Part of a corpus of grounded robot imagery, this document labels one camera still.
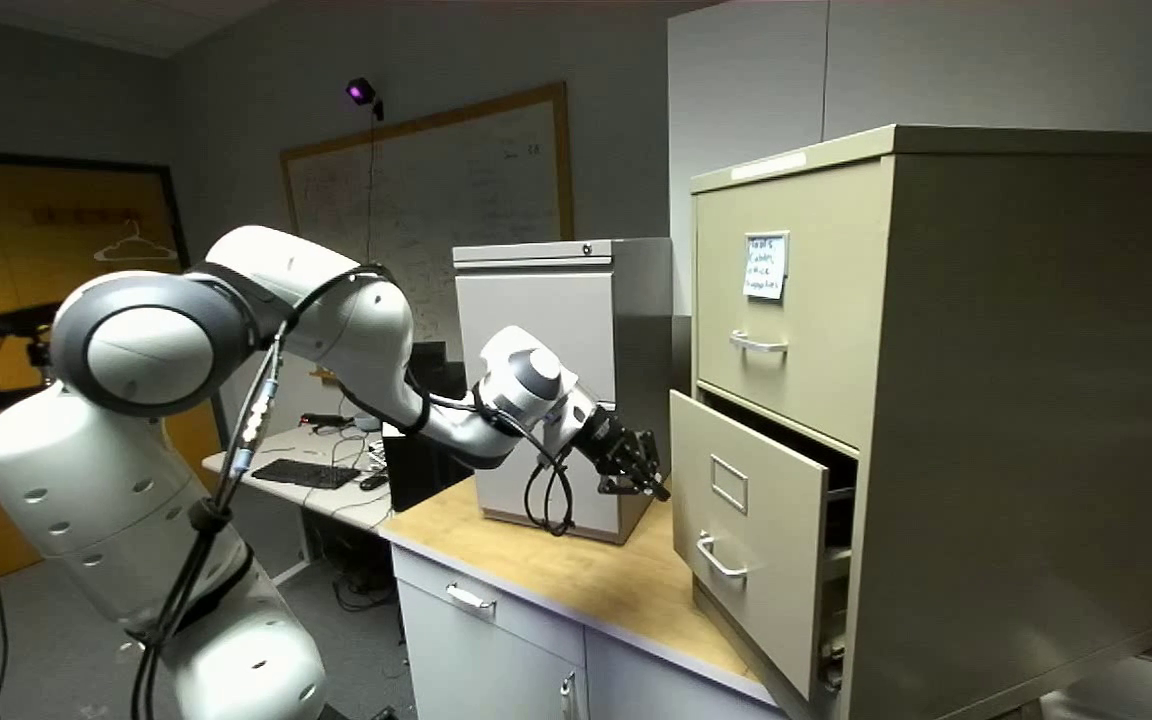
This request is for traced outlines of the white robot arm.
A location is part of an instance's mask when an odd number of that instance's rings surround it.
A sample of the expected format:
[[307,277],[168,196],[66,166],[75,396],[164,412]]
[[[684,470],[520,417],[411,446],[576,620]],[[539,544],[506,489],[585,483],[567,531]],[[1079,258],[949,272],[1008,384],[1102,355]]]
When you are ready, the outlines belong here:
[[126,720],[322,712],[319,650],[231,527],[293,355],[471,470],[536,449],[617,497],[664,492],[657,442],[515,326],[464,396],[415,387],[401,286],[302,236],[238,226],[192,272],[96,277],[53,315],[49,384],[0,412],[0,509],[139,646]]

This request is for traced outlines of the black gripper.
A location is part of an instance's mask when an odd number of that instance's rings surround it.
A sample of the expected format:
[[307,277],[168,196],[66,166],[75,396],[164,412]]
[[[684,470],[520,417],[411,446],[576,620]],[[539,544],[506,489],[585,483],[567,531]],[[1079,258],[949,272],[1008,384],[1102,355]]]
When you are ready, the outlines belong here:
[[657,435],[625,429],[607,408],[576,434],[576,451],[597,470],[603,497],[668,497]]

